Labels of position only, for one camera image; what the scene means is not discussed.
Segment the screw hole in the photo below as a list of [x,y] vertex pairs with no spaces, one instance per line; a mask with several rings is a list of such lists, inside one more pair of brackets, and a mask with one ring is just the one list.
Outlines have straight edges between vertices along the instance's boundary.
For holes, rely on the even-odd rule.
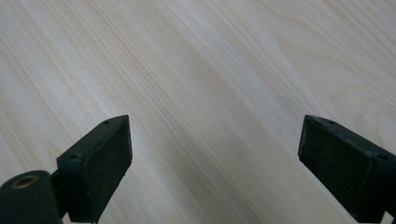
[[14,189],[24,189],[33,185],[38,180],[38,175],[27,175],[12,183]]
[[73,153],[73,154],[71,154],[70,155],[70,159],[72,159],[72,160],[76,160],[76,159],[79,159],[79,158],[81,158],[82,157],[82,155],[81,154],[79,154],[79,153]]

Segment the light wooden surface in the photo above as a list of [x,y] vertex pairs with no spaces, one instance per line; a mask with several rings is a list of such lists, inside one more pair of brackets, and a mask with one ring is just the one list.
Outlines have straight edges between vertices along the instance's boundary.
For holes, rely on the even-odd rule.
[[4,0],[0,182],[128,114],[100,223],[355,223],[298,161],[303,118],[396,153],[395,71],[392,0]]

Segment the mounting hole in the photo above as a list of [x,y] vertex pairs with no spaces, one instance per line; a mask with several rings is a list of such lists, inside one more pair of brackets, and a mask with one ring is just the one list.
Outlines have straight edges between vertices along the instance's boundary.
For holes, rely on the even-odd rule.
[[33,185],[37,180],[38,180],[38,175],[27,175],[14,181],[14,183],[12,183],[12,188],[24,189]]
[[79,153],[73,153],[73,154],[71,154],[71,155],[69,156],[69,158],[72,159],[72,160],[76,160],[76,159],[79,159],[79,158],[81,158],[81,157],[82,157],[82,155],[79,154]]
[[387,160],[388,159],[388,156],[386,156],[386,155],[378,155],[377,157],[379,159],[382,159],[382,160]]

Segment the wood grain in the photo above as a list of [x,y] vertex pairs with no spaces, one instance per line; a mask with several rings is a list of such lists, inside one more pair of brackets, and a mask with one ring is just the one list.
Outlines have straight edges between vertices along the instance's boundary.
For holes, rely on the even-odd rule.
[[298,161],[303,118],[396,153],[395,71],[394,1],[1,1],[0,182],[128,114],[101,223],[355,223]]

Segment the black plastic bracket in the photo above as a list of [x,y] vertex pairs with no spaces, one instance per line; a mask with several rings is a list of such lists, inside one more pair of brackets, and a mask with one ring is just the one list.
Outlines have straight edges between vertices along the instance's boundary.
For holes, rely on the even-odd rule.
[[298,155],[358,222],[396,215],[396,157],[340,124],[305,116]]
[[132,163],[128,116],[97,125],[57,159],[52,175],[32,171],[0,188],[0,223],[97,223]]

